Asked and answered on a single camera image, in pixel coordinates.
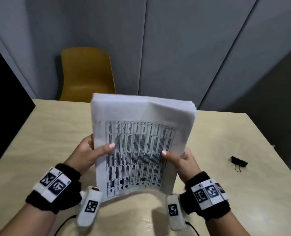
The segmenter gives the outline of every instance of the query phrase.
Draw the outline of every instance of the table grid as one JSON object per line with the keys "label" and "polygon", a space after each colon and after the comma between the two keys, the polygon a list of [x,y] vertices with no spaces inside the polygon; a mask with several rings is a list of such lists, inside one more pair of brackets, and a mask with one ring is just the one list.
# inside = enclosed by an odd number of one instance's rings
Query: table grid
{"label": "table grid", "polygon": [[136,121],[107,121],[106,142],[115,142],[106,158],[107,198],[138,189],[160,189],[166,167],[162,150],[168,151],[176,129],[163,124]]}

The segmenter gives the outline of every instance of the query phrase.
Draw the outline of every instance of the desk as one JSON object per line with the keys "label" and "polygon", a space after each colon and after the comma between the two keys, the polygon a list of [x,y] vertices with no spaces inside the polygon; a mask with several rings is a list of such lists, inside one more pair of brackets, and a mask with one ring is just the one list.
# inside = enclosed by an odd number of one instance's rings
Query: desk
{"label": "desk", "polygon": [[[35,110],[0,160],[0,229],[23,206],[43,173],[63,162],[92,132],[89,103],[34,100]],[[252,236],[291,235],[291,171],[246,114],[198,111],[188,140],[202,170],[230,196],[233,213]],[[248,162],[236,172],[229,158]],[[94,167],[83,185],[94,185]],[[177,177],[174,192],[184,184]],[[66,218],[72,212],[63,212]],[[200,235],[208,235],[203,219],[190,215]],[[90,235],[184,235],[171,232],[164,195],[157,191],[107,202],[99,209]],[[60,235],[77,235],[70,221]]]}

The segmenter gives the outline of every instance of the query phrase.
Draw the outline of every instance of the plastic chair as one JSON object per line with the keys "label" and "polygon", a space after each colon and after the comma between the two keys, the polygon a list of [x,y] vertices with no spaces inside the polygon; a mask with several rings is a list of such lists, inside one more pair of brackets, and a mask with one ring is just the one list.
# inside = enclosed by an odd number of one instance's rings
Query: plastic chair
{"label": "plastic chair", "polygon": [[61,101],[89,103],[93,93],[115,93],[109,54],[99,48],[73,47],[61,52],[64,86]]}

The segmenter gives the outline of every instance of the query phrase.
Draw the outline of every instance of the stack of paper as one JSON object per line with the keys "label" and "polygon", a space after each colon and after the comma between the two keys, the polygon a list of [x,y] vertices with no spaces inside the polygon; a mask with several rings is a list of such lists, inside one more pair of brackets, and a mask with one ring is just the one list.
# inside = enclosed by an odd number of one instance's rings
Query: stack of paper
{"label": "stack of paper", "polygon": [[94,147],[115,143],[96,162],[103,201],[151,188],[171,194],[177,171],[162,150],[182,155],[195,121],[191,101],[112,94],[93,95]]}

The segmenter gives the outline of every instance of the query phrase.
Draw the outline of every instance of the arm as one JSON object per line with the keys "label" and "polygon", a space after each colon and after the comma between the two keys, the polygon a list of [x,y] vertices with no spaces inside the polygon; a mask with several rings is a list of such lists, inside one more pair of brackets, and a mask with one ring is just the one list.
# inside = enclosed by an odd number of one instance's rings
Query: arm
{"label": "arm", "polygon": [[[188,147],[181,157],[166,151],[162,151],[162,157],[176,167],[184,183],[202,172]],[[219,219],[208,220],[206,226],[211,236],[250,236],[231,211]]]}
{"label": "arm", "polygon": [[[65,161],[83,175],[102,155],[111,152],[115,144],[107,144],[94,150],[93,136],[84,138]],[[56,214],[51,211],[40,210],[28,203],[11,219],[0,231],[0,236],[45,236],[52,227]]]}

